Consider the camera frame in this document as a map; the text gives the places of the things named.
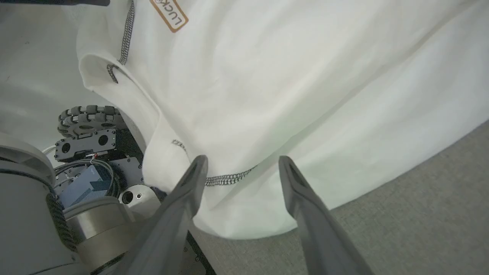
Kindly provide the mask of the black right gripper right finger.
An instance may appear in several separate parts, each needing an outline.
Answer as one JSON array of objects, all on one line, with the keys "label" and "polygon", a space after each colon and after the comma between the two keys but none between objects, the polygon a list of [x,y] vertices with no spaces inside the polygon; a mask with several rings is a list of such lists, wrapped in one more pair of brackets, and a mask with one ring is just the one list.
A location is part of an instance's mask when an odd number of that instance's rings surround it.
[{"label": "black right gripper right finger", "polygon": [[282,155],[279,175],[285,206],[297,222],[310,275],[372,275],[364,257],[314,192],[294,161]]}]

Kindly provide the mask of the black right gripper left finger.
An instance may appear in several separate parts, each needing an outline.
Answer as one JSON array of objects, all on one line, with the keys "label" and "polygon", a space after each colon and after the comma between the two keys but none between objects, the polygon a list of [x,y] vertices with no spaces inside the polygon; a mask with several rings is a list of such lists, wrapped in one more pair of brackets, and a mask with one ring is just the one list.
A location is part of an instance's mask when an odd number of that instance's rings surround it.
[{"label": "black right gripper left finger", "polygon": [[140,230],[115,269],[116,275],[176,275],[186,236],[199,211],[208,159],[198,155],[175,188]]}]

